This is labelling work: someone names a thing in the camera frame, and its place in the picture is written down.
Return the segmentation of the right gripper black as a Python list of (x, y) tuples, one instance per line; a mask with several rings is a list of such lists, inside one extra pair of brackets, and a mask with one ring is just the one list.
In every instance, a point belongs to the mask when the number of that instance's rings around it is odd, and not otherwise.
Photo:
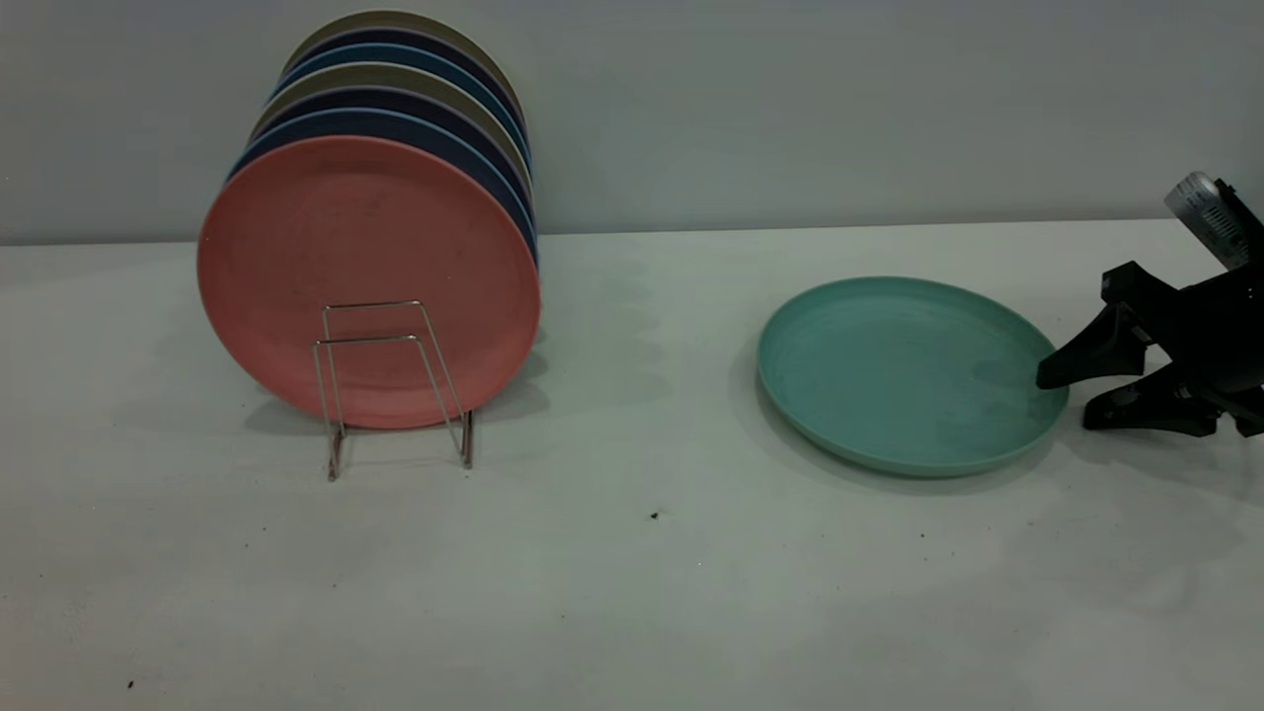
[(1241, 436), (1261, 434), (1260, 267), (1176, 288), (1126, 263), (1103, 276), (1102, 300), (1036, 369), (1040, 390), (1134, 377), (1088, 401), (1085, 429), (1208, 436), (1229, 415)]

